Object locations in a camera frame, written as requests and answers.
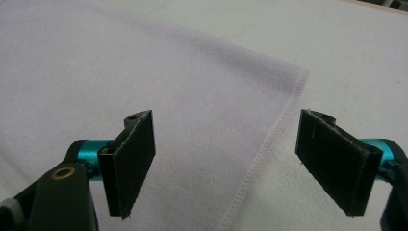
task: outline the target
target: white cloth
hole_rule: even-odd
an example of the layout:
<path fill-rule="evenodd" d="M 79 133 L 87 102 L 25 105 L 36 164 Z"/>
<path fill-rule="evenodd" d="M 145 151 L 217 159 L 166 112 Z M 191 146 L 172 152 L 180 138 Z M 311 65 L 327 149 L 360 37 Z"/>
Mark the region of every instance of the white cloth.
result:
<path fill-rule="evenodd" d="M 229 229 L 305 84 L 297 66 L 92 0 L 0 6 L 0 151 L 31 180 L 79 139 L 151 109 L 156 157 L 131 217 L 100 230 Z"/>

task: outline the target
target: screw hole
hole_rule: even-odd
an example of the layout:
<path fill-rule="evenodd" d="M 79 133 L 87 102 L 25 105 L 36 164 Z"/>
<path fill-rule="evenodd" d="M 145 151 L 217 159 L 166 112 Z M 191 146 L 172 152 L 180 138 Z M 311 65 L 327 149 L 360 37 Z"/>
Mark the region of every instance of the screw hole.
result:
<path fill-rule="evenodd" d="M 72 174 L 74 174 L 74 172 L 75 172 L 74 167 L 63 167 L 63 168 L 60 168 L 60 169 L 54 171 L 52 173 L 51 177 L 54 180 L 63 180 L 65 178 L 68 178 Z"/>

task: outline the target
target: fabric edge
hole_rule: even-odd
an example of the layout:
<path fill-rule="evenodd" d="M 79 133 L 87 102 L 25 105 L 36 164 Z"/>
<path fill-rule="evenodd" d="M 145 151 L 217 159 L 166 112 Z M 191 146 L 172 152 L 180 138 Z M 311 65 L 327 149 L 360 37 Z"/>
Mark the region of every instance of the fabric edge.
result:
<path fill-rule="evenodd" d="M 243 180 L 240 189 L 234 196 L 234 199 L 231 205 L 227 209 L 227 212 L 225 213 L 224 217 L 222 218 L 221 223 L 219 224 L 217 228 L 218 231 L 231 230 L 233 221 L 237 217 L 238 211 L 240 210 L 243 204 L 243 201 L 246 198 L 247 193 L 249 192 L 249 189 L 254 180 L 254 177 L 259 172 L 260 168 L 263 166 L 263 162 L 267 156 L 267 152 L 270 150 L 271 146 L 276 140 L 276 137 L 278 136 L 279 131 L 282 131 L 282 129 L 284 128 L 295 105 L 299 101 L 300 95 L 305 88 L 308 76 L 309 76 L 309 71 L 303 70 L 290 100 L 288 101 L 287 105 L 285 106 L 283 112 L 279 116 L 276 123 L 270 129 L 268 136 L 265 142 L 261 145 L 260 151 L 258 152 L 254 161 L 252 162 L 251 167 L 248 173 L 246 174 L 246 177 Z"/>

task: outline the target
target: white table surface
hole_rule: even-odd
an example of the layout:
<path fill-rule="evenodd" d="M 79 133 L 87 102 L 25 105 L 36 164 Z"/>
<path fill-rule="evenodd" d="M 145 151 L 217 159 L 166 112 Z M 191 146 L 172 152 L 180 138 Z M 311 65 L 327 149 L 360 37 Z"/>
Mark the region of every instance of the white table surface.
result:
<path fill-rule="evenodd" d="M 374 184 L 363 217 L 349 218 L 294 155 L 301 108 L 335 117 L 357 138 L 408 150 L 408 16 L 341 0 L 101 0 L 226 39 L 310 70 L 234 230 L 380 230 L 390 192 Z"/>

